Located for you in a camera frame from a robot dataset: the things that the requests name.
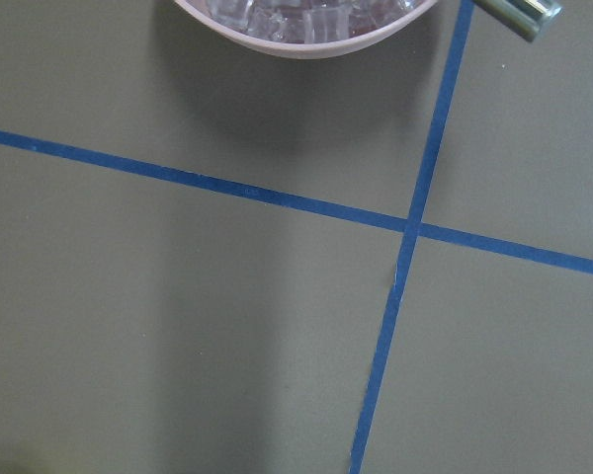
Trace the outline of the pink bowl with ice cubes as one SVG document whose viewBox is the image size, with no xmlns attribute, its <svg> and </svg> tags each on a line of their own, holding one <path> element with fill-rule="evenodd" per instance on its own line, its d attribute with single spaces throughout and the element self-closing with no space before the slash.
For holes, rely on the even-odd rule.
<svg viewBox="0 0 593 474">
<path fill-rule="evenodd" d="M 434 1 L 177 1 L 200 24 L 280 58 L 326 59 L 375 45 L 427 13 Z"/>
</svg>

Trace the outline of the metal scoop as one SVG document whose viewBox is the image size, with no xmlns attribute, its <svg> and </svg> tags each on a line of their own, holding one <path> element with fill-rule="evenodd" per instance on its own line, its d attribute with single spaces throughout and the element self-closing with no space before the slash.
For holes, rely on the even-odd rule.
<svg viewBox="0 0 593 474">
<path fill-rule="evenodd" d="M 474 0 L 493 19 L 527 42 L 537 39 L 562 12 L 557 1 Z"/>
</svg>

